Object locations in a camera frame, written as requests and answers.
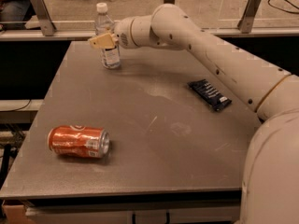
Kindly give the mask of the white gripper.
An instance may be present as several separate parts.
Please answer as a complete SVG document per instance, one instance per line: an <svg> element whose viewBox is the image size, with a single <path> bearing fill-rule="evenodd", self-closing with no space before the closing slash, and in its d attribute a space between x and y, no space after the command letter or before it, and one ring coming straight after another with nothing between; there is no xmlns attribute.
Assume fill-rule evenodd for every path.
<svg viewBox="0 0 299 224"><path fill-rule="evenodd" d="M115 35L106 32L91 37L89 39L91 47L94 49L114 49L119 42L124 49L133 49L135 47L131 34L133 20L133 18L126 18L118 21L114 28Z"/></svg>

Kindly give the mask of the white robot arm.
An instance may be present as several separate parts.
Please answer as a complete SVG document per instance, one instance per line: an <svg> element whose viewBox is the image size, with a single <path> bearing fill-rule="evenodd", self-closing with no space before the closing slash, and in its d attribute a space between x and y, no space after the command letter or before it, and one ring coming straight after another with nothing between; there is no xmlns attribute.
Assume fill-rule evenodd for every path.
<svg viewBox="0 0 299 224"><path fill-rule="evenodd" d="M299 77L203 31L179 7L119 21L92 47L185 49L263 124L252 137L237 224L299 224Z"/></svg>

